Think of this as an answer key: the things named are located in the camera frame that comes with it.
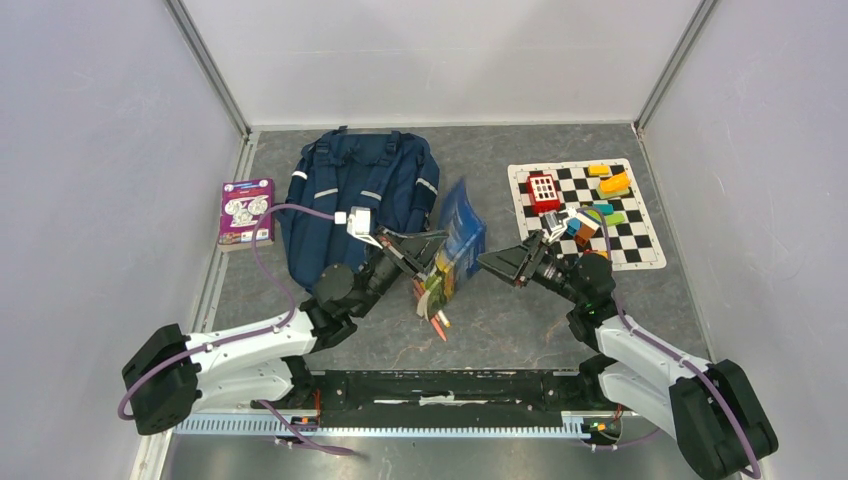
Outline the blue Animal Farm book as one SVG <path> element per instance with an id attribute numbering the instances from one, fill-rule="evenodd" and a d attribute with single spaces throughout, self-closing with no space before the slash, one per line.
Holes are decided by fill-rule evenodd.
<path id="1" fill-rule="evenodd" d="M 461 177 L 444 199 L 438 228 L 448 238 L 438 250 L 425 280 L 414 280 L 416 313 L 430 320 L 454 298 L 457 290 L 480 270 L 478 257 L 486 251 L 487 226 L 473 208 Z"/>

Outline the navy blue student backpack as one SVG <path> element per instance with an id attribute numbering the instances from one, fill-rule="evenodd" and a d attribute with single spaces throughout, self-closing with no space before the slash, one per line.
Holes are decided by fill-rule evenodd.
<path id="1" fill-rule="evenodd" d="M 285 207 L 275 212 L 292 279 L 312 291 L 332 264 L 357 269 L 368 252 L 333 222 L 354 207 L 371 211 L 371 226 L 419 233 L 438 196 L 440 169 L 428 141 L 413 133 L 324 133 L 303 147 Z"/>

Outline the purple paperback book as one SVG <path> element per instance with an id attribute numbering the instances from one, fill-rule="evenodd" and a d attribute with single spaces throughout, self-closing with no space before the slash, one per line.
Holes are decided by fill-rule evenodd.
<path id="1" fill-rule="evenodd" d="M 217 246 L 223 252 L 243 250 L 256 240 L 258 247 L 274 243 L 273 218 L 262 215 L 274 205 L 275 184 L 271 178 L 224 183 Z"/>

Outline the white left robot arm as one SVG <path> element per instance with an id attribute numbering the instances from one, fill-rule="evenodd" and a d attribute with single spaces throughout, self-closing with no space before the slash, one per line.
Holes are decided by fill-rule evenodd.
<path id="1" fill-rule="evenodd" d="M 445 231 L 398 234 L 380 227 L 357 268 L 326 267 L 311 296 L 281 315 L 241 327 L 185 333 L 176 323 L 155 330 L 121 370 L 126 387 L 118 415 L 137 432 L 169 430 L 191 414 L 247 401 L 306 405 L 314 381 L 304 358 L 331 349 L 402 275 L 427 273 Z"/>

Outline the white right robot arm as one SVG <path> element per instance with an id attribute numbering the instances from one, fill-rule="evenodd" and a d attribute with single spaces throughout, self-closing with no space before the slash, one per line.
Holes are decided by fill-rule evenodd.
<path id="1" fill-rule="evenodd" d="M 690 355 L 640 326 L 615 297 L 608 258 L 591 252 L 568 262 L 536 232 L 478 262 L 514 287 L 536 283 L 573 304 L 572 334 L 596 353 L 580 366 L 585 405 L 612 402 L 647 419 L 702 479 L 761 478 L 759 462 L 778 451 L 779 439 L 744 369 Z"/>

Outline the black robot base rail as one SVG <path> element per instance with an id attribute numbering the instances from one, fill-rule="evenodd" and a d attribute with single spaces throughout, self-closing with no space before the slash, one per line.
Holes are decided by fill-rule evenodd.
<path id="1" fill-rule="evenodd" d="M 618 408 L 572 370 L 326 370 L 272 405 L 314 410 L 323 427 L 413 429 L 555 427 L 563 412 Z"/>

